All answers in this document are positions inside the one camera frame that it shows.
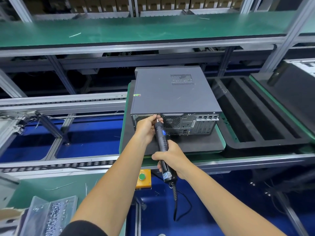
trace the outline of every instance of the person's right hand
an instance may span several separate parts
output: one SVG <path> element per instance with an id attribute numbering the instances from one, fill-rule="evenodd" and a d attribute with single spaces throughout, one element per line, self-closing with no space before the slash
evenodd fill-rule
<path id="1" fill-rule="evenodd" d="M 183 151 L 180 149 L 180 147 L 172 140 L 168 140 L 167 152 L 156 152 L 152 155 L 152 159 L 164 160 L 177 172 L 177 175 L 181 179 L 185 179 L 185 171 L 189 170 L 189 167 L 192 164 L 190 160 L 185 156 Z M 160 172 L 162 172 L 160 162 L 158 162 L 157 166 Z"/>

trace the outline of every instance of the electric screwdriver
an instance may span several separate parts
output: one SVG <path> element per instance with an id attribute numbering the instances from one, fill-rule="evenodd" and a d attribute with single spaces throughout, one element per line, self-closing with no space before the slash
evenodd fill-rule
<path id="1" fill-rule="evenodd" d="M 166 132 L 164 125 L 158 119 L 154 124 L 155 136 L 158 142 L 158 147 L 161 152 L 168 151 L 168 142 L 166 140 Z M 163 174 L 163 180 L 169 184 L 170 187 L 174 187 L 177 181 L 177 173 L 171 167 L 169 167 L 165 161 L 161 160 L 161 169 Z"/>

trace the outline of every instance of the blue and white sticker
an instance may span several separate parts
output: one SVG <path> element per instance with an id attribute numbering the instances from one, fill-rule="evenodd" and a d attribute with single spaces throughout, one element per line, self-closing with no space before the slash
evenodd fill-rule
<path id="1" fill-rule="evenodd" d="M 166 178 L 170 178 L 170 177 L 172 177 L 172 174 L 171 174 L 171 172 L 165 172 L 164 174 L 163 174 L 163 180 L 165 180 Z"/>

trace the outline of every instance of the black sleeve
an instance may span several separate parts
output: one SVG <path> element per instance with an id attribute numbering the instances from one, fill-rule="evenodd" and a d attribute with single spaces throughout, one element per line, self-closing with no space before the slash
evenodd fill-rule
<path id="1" fill-rule="evenodd" d="M 78 220 L 68 224 L 59 236 L 107 236 L 95 224 L 91 222 Z"/>

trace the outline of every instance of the person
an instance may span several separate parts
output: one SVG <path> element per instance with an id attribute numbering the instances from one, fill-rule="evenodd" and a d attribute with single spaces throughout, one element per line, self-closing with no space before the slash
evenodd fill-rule
<path id="1" fill-rule="evenodd" d="M 147 145 L 154 136 L 156 118 L 137 123 L 137 129 L 120 157 L 82 201 L 60 236 L 118 236 L 135 192 Z M 179 146 L 168 140 L 167 152 L 156 152 L 153 160 L 164 160 L 197 193 L 225 236 L 284 236 L 272 223 L 239 201 L 208 174 L 187 159 Z"/>

